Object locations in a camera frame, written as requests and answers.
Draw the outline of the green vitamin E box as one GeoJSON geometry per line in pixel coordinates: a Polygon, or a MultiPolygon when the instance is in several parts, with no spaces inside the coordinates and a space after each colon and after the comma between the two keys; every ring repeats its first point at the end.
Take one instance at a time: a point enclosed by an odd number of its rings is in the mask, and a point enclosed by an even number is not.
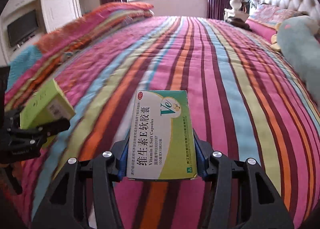
{"type": "Polygon", "coordinates": [[[138,90],[129,135],[131,180],[192,180],[197,176],[186,91],[138,90]]]}

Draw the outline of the pale green box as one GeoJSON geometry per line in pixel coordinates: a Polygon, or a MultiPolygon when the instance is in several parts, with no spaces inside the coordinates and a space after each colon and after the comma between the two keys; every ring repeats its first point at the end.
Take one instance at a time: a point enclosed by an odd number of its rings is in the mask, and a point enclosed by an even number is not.
{"type": "Polygon", "coordinates": [[[40,128],[61,119],[70,121],[75,111],[55,79],[46,81],[20,112],[22,130],[40,128]]]}

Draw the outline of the black television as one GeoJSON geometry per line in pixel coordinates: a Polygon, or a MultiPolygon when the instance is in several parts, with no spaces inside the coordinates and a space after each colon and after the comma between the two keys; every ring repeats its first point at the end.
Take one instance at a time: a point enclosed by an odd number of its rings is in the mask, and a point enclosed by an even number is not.
{"type": "Polygon", "coordinates": [[[32,10],[7,26],[11,47],[16,46],[39,28],[36,10],[32,10]]]}

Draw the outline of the light blue long plush pillow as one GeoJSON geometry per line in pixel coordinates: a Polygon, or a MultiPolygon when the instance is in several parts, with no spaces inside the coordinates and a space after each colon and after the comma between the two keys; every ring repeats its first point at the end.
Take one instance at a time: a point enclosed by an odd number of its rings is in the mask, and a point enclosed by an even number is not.
{"type": "Polygon", "coordinates": [[[277,44],[319,106],[318,22],[306,15],[288,18],[279,25],[277,44]]]}

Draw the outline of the folded colourful quilt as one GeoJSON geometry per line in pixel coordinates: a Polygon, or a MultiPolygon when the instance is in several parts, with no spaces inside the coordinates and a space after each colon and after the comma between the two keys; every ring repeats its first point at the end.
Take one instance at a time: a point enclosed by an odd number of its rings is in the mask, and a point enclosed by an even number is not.
{"type": "Polygon", "coordinates": [[[54,54],[70,44],[79,42],[97,27],[102,26],[113,14],[138,11],[139,15],[152,16],[154,6],[145,2],[111,2],[103,4],[65,26],[43,35],[36,43],[26,47],[10,63],[5,104],[8,104],[26,81],[38,71],[54,54]]]}

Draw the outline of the striped colourful bedspread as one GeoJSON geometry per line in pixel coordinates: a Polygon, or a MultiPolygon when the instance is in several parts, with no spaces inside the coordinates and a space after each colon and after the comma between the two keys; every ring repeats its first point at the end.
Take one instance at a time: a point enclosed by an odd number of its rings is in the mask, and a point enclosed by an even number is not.
{"type": "Polygon", "coordinates": [[[255,158],[295,227],[319,200],[316,103],[284,57],[253,33],[177,16],[100,26],[47,60],[5,108],[23,105],[50,78],[75,116],[23,164],[23,192],[12,201],[26,225],[70,157],[94,158],[126,136],[136,90],[185,90],[199,138],[232,159],[255,158]]]}

